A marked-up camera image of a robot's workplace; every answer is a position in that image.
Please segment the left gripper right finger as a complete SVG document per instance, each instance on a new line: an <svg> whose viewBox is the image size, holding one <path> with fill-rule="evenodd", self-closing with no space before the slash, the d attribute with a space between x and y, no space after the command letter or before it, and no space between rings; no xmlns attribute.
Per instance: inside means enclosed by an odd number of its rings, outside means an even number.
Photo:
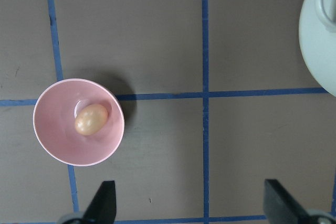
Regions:
<svg viewBox="0 0 336 224"><path fill-rule="evenodd" d="M327 212L304 209L276 179L264 181L264 214L271 224L335 223Z"/></svg>

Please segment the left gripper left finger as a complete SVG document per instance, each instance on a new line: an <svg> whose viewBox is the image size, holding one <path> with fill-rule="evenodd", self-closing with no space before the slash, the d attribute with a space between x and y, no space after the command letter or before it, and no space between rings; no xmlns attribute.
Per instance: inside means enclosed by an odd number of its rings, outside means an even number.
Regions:
<svg viewBox="0 0 336 224"><path fill-rule="evenodd" d="M84 212L74 212L59 219L59 223L114 223L116 218L115 181L103 181Z"/></svg>

